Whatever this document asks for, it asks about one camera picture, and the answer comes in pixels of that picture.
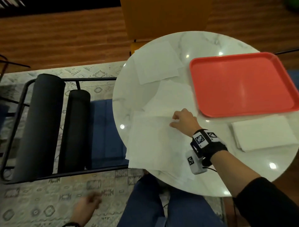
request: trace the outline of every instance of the yellow chair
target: yellow chair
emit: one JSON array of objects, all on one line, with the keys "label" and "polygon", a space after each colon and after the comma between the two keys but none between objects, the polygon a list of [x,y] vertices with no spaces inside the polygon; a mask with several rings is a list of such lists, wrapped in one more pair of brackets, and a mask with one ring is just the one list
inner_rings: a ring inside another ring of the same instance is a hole
[{"label": "yellow chair", "polygon": [[131,53],[144,44],[180,31],[206,28],[212,0],[120,0]]}]

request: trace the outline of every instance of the green object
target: green object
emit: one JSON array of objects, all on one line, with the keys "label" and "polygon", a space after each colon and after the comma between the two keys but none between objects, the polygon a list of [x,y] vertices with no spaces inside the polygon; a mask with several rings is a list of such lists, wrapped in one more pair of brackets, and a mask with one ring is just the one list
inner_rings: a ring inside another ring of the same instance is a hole
[{"label": "green object", "polygon": [[284,0],[286,7],[294,12],[299,12],[299,0]]}]

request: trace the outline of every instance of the person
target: person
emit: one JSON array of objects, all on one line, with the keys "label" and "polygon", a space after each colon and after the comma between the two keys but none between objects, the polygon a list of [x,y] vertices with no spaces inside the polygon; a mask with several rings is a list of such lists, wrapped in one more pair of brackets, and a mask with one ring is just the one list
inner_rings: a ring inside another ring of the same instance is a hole
[{"label": "person", "polygon": [[[176,111],[171,127],[192,137],[202,128],[196,117],[187,109]],[[240,214],[254,226],[299,226],[299,207],[267,179],[243,164],[227,150],[216,150],[208,157],[227,189]],[[225,224],[218,218],[203,196],[170,187],[168,217],[165,218],[160,187],[156,178],[144,175],[134,186],[119,227],[220,227]],[[80,227],[91,218],[99,205],[100,197],[94,193],[83,198],[74,209],[71,222]]]}]

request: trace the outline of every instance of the hand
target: hand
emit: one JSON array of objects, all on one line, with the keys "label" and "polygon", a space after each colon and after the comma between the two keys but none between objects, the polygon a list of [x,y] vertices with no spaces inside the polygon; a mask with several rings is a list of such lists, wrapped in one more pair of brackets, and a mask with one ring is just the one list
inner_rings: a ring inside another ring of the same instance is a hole
[{"label": "hand", "polygon": [[192,137],[197,130],[202,129],[197,118],[187,109],[174,112],[172,119],[179,120],[179,122],[171,122],[170,127],[176,128],[189,137]]},{"label": "hand", "polygon": [[94,210],[99,208],[101,201],[101,194],[98,192],[91,192],[88,196],[82,197],[74,208],[70,222],[76,222],[84,227],[91,219]]}]

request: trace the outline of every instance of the white tabletop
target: white tabletop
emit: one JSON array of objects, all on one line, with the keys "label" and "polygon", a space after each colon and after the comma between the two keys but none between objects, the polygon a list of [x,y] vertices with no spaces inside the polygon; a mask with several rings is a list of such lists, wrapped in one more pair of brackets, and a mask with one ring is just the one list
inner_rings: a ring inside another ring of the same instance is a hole
[{"label": "white tabletop", "polygon": [[[248,44],[234,38],[204,31],[188,31],[166,35],[149,42],[143,47],[162,41],[168,41],[171,44],[184,65],[181,76],[172,77],[171,80],[189,84],[191,87],[193,87],[193,84],[189,63],[193,58],[258,52]],[[159,83],[159,81],[156,81],[140,85],[132,57],[128,59],[121,70],[113,91],[113,114],[119,135],[126,146],[133,112],[140,111],[156,94]],[[288,118],[295,136],[299,139],[299,113],[293,112],[283,115]],[[199,112],[197,119],[203,128],[214,131],[226,143],[230,153],[261,176],[273,181],[291,164],[297,153],[298,145],[264,149],[260,152],[245,153],[239,150],[236,147],[230,123],[259,117],[262,116],[209,118]],[[173,181],[160,171],[149,170],[149,172],[165,183],[190,193],[204,196],[230,196],[218,174],[212,170],[196,175],[194,181],[188,180],[185,184]]]}]

